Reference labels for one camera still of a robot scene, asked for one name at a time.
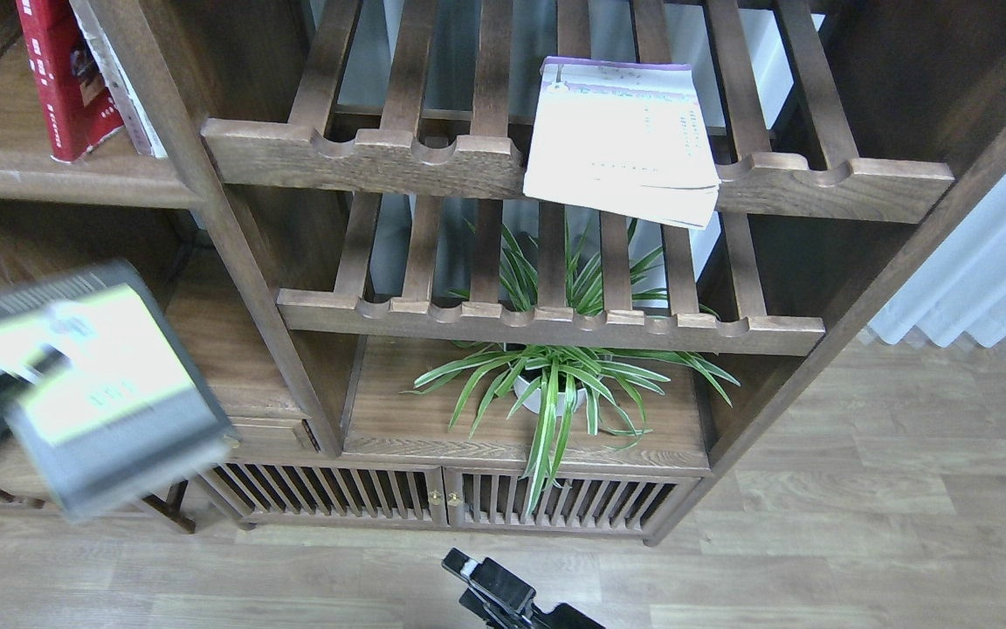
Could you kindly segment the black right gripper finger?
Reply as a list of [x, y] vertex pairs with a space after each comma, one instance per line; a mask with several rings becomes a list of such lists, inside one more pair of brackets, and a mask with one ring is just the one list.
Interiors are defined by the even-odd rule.
[[469, 612], [474, 613], [479, 620], [482, 620], [486, 628], [503, 628], [495, 606], [475, 591], [464, 590], [458, 603]]
[[536, 590], [490, 557], [478, 562], [462, 551], [450, 549], [442, 566], [465, 583], [465, 590], [473, 590], [490, 601], [500, 621], [506, 620], [508, 613], [534, 604]]

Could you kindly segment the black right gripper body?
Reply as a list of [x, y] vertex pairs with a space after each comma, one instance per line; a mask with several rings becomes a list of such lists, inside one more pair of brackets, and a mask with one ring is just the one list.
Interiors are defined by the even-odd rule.
[[529, 605], [519, 612], [508, 613], [503, 628], [604, 628], [604, 625], [572, 605], [558, 604], [550, 612]]

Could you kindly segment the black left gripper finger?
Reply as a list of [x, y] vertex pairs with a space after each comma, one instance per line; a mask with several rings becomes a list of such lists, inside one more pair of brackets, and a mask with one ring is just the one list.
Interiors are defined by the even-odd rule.
[[48, 375], [67, 363], [67, 355], [52, 346], [44, 346], [44, 353], [30, 363], [6, 370], [0, 374], [0, 394], [23, 394], [43, 382]]

